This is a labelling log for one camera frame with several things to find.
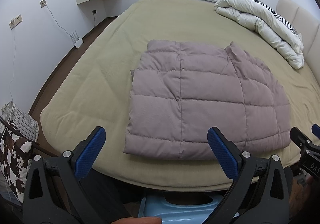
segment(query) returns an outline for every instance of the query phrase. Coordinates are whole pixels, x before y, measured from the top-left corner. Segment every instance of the power outlet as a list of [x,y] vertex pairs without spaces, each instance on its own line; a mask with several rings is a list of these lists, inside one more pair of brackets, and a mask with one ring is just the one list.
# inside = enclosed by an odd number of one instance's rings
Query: power outlet
[[21,15],[17,16],[15,19],[12,19],[9,23],[10,29],[12,30],[14,27],[16,27],[21,22],[22,22]]
[[40,6],[41,6],[41,7],[47,6],[47,3],[46,3],[46,1],[45,1],[45,0],[43,0],[43,1],[40,1]]

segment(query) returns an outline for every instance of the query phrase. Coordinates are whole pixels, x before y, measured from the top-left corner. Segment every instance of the blue plastic stool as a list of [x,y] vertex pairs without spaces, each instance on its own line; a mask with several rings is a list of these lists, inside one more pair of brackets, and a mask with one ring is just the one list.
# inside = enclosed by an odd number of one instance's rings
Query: blue plastic stool
[[210,197],[213,201],[208,204],[175,205],[167,202],[163,196],[148,195],[141,201],[138,218],[161,217],[162,223],[183,221],[183,224],[202,224],[223,198],[218,194]]

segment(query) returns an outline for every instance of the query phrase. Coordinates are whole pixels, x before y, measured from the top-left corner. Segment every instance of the metal bolt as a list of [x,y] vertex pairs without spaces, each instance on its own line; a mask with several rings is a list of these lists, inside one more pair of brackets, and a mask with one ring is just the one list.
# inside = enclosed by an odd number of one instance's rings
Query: metal bolt
[[273,156],[272,156],[272,159],[275,160],[275,161],[279,161],[279,156],[273,155]]
[[63,155],[63,157],[69,157],[71,155],[71,152],[65,151],[62,155]]
[[35,157],[34,157],[34,160],[35,161],[39,161],[41,159],[41,155],[36,155]]
[[245,158],[249,158],[250,157],[250,153],[247,152],[247,151],[243,151],[242,152],[242,156],[245,157]]

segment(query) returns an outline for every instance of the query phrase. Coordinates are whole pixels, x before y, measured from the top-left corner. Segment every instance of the wooden floor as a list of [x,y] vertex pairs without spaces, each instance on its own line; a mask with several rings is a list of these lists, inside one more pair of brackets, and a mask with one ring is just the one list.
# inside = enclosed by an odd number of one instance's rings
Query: wooden floor
[[71,69],[78,62],[80,57],[85,53],[93,41],[102,33],[102,31],[115,19],[106,18],[100,24],[98,24],[93,30],[91,30],[84,38],[83,44],[79,49],[73,48],[56,67],[54,72],[50,75],[47,82],[42,87],[38,94],[34,104],[31,107],[29,114],[39,123],[39,138],[38,143],[40,146],[56,155],[59,153],[53,149],[44,137],[41,128],[40,114],[42,110],[48,105],[56,91],[60,88],[65,78],[70,73]]

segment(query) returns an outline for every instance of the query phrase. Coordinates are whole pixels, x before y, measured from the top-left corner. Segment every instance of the bed sheet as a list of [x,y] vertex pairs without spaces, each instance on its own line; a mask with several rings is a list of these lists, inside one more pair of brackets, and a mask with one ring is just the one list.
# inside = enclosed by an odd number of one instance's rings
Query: bed sheet
[[[217,14],[214,4],[200,0],[141,0],[116,18],[92,43],[41,113],[47,141],[59,152],[73,150],[95,126],[105,128],[106,143],[94,168],[143,187],[173,191],[226,189],[232,180],[215,160],[156,160],[127,155],[124,133],[129,122],[130,70],[152,39],[202,42],[222,48],[232,41],[262,59],[284,86],[291,103],[291,126],[315,144],[313,123],[320,123],[320,87],[306,64],[294,70],[259,35]],[[283,166],[300,158],[291,144],[274,151]],[[269,157],[273,153],[260,155]]]

